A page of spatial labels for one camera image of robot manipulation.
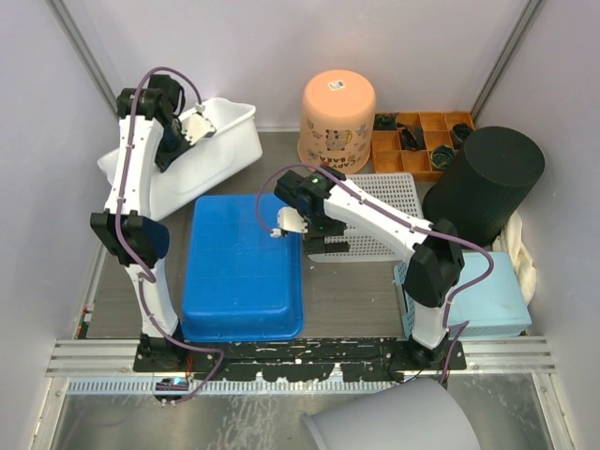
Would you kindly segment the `white translucent basket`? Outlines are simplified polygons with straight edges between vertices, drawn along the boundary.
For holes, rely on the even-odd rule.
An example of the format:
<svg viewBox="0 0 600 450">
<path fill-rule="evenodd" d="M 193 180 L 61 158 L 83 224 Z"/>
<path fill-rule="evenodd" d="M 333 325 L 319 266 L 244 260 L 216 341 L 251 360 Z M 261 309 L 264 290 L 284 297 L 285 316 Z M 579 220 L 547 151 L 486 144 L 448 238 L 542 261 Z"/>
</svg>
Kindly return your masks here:
<svg viewBox="0 0 600 450">
<path fill-rule="evenodd" d="M 423 218 L 413 176 L 407 172 L 366 173 L 347 176 L 360 189 L 407 215 Z M 396 262 L 396 254 L 370 235 L 348 225 L 342 235 L 324 239 L 325 244 L 346 242 L 345 252 L 308 254 L 315 263 L 382 263 Z"/>
</svg>

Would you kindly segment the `white plastic tub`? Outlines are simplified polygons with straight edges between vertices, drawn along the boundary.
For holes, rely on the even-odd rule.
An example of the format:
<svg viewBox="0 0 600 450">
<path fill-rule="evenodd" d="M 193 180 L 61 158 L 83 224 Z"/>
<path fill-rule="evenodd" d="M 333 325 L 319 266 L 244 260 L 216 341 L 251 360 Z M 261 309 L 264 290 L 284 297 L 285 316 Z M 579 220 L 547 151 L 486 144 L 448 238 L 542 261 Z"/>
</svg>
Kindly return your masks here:
<svg viewBox="0 0 600 450">
<path fill-rule="evenodd" d="M 222 97 L 202 105 L 202 114 L 213 123 L 216 134 L 197 142 L 166 172 L 149 159 L 162 137 L 162 126 L 155 119 L 135 119 L 124 215 L 136 211 L 160 221 L 262 157 L 255 106 Z"/>
</svg>

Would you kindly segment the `light blue perforated basket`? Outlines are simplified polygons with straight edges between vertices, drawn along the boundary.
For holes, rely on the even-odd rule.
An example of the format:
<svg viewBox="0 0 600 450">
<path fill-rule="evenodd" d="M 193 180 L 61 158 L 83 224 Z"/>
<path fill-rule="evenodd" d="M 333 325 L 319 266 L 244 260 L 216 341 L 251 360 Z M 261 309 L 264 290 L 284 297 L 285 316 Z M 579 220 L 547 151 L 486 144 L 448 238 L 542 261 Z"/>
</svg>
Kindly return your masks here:
<svg viewBox="0 0 600 450">
<path fill-rule="evenodd" d="M 508 254 L 494 251 L 489 254 L 494 261 L 491 274 L 460 292 L 450 308 L 450 326 L 469 322 L 461 340 L 517 337 L 532 323 Z M 488 268 L 487 259 L 478 252 L 465 252 L 463 257 L 465 266 L 457 286 L 482 275 Z M 406 270 L 406 264 L 402 262 L 394 267 L 400 317 L 407 338 L 413 329 L 414 301 L 402 289 Z"/>
</svg>

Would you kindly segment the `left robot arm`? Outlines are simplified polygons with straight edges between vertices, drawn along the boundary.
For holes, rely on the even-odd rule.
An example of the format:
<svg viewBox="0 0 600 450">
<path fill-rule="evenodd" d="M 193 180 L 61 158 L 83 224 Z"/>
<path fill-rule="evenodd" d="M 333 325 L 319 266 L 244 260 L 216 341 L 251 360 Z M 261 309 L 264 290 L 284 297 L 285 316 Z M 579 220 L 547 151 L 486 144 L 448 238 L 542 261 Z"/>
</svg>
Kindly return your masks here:
<svg viewBox="0 0 600 450">
<path fill-rule="evenodd" d="M 116 99 L 121 146 L 109 199 L 90 226 L 129 275 L 142 314 L 136 369 L 176 371 L 188 360 L 165 276 L 170 235 L 151 217 L 154 171 L 164 173 L 191 147 L 179 118 L 184 89 L 168 75 L 151 75 L 140 89 Z"/>
</svg>

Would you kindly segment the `large black container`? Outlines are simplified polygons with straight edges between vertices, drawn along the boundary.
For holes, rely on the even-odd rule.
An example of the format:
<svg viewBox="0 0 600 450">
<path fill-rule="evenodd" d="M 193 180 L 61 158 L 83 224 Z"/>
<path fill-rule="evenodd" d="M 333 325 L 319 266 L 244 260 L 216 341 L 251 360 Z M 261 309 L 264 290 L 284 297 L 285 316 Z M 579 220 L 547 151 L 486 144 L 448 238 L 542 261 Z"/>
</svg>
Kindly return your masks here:
<svg viewBox="0 0 600 450">
<path fill-rule="evenodd" d="M 509 127 L 481 127 L 456 153 L 423 200 L 426 219 L 447 219 L 458 236 L 490 245 L 545 169 L 545 157 L 525 134 Z"/>
</svg>

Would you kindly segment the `grey plastic container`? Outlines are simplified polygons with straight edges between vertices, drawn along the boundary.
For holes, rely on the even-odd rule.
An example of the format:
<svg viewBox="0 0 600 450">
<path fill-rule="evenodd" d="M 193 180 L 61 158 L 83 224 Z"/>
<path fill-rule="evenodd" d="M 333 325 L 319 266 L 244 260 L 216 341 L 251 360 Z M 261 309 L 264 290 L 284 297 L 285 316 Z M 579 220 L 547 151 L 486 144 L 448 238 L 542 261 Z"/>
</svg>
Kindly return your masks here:
<svg viewBox="0 0 600 450">
<path fill-rule="evenodd" d="M 473 426 L 453 397 L 417 379 L 301 415 L 306 449 L 478 449 Z"/>
</svg>

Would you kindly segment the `orange plastic container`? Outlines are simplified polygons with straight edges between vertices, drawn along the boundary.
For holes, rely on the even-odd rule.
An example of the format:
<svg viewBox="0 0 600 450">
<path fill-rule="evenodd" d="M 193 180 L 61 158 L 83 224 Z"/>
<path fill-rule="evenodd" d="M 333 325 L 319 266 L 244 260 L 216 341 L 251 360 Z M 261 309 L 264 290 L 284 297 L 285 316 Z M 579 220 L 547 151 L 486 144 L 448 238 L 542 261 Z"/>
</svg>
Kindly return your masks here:
<svg viewBox="0 0 600 450">
<path fill-rule="evenodd" d="M 369 159 L 375 107 L 374 88 L 364 76 L 346 69 L 315 75 L 302 97 L 300 160 L 358 173 Z"/>
</svg>

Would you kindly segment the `blue plastic basket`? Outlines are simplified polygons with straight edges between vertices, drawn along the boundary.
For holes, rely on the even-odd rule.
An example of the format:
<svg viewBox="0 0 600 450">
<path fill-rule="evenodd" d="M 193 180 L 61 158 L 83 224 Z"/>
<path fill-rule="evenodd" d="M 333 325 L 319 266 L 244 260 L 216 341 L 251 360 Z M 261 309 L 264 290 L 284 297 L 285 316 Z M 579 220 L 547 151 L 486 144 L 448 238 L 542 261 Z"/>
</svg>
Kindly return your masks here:
<svg viewBox="0 0 600 450">
<path fill-rule="evenodd" d="M 195 202 L 181 308 L 186 340 L 288 340 L 301 333 L 302 238 L 273 238 L 257 219 L 275 226 L 283 205 L 273 194 Z"/>
</svg>

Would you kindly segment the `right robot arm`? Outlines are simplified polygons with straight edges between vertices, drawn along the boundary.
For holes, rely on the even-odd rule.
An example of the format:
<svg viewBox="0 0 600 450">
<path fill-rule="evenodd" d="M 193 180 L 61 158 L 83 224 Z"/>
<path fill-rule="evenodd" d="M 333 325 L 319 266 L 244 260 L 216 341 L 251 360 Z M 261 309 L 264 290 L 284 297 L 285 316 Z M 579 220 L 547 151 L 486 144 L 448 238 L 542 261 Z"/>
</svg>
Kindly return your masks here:
<svg viewBox="0 0 600 450">
<path fill-rule="evenodd" d="M 342 236 L 349 227 L 391 250 L 405 268 L 402 287 L 414 302 L 408 335 L 412 360 L 431 369 L 449 355 L 444 305 L 464 267 L 451 222 L 409 216 L 327 167 L 306 176 L 288 170 L 274 193 L 285 206 L 271 234 L 303 235 L 307 255 L 348 252 L 351 246 Z"/>
</svg>

